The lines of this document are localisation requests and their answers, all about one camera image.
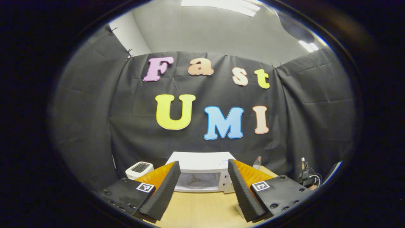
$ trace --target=table surface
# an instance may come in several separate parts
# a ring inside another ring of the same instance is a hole
[[[277,176],[264,166],[261,166],[259,170],[271,177]],[[235,193],[175,191],[162,219],[156,221],[154,225],[162,228],[245,228],[252,226],[252,222],[246,222],[239,214],[236,209],[237,204]]]

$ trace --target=blue letter m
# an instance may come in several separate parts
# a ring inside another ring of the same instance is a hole
[[[204,136],[204,139],[217,139],[218,135],[215,133],[215,128],[218,129],[221,138],[225,138],[229,128],[228,138],[241,138],[243,136],[241,131],[243,108],[231,108],[226,119],[218,107],[209,106],[204,111],[208,114],[208,132]]]

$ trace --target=plastic bottle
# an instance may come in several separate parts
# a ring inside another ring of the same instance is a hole
[[[256,161],[253,163],[253,168],[258,170],[261,165],[262,165],[262,157],[259,156],[259,157],[257,157]]]

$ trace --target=white microwave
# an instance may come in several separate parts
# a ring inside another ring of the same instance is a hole
[[[175,191],[234,192],[228,173],[229,152],[173,152],[166,164],[179,161],[180,176]]]

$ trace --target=foam letter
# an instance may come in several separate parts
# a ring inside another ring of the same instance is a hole
[[[183,109],[181,118],[179,120],[172,120],[170,118],[170,103],[174,99],[175,97],[169,94],[161,94],[156,96],[155,100],[158,102],[158,106],[156,108],[156,121],[165,129],[180,130],[190,124],[191,104],[196,99],[196,96],[190,94],[183,94],[179,96],[180,101],[183,102]]]
[[[143,78],[144,82],[154,82],[159,81],[160,76],[158,71],[161,74],[164,74],[167,70],[167,63],[172,64],[175,61],[173,57],[163,57],[163,58],[151,58],[149,59],[149,69],[146,77]]]
[[[191,66],[187,71],[191,75],[211,75],[214,70],[211,68],[211,61],[206,58],[195,58],[190,61]]]
[[[267,108],[264,106],[254,106],[253,111],[256,113],[256,129],[254,133],[256,134],[265,134],[269,131],[269,128],[266,124],[266,110]]]
[[[217,139],[218,135],[215,133],[215,128],[218,129],[221,138],[225,138],[229,128],[230,132],[228,134],[228,138],[241,138],[243,136],[241,131],[243,108],[231,108],[226,119],[218,107],[206,107],[204,111],[208,114],[208,132],[204,136],[204,139]]]
[[[266,78],[268,78],[269,75],[266,74],[263,69],[256,70],[254,73],[257,74],[257,82],[260,87],[265,89],[270,87],[270,84],[266,82]]]
[[[239,68],[239,67],[234,67],[232,69],[232,73],[233,73],[232,79],[236,85],[241,85],[241,86],[247,85],[247,77],[246,77],[247,73],[246,73],[245,69]]]

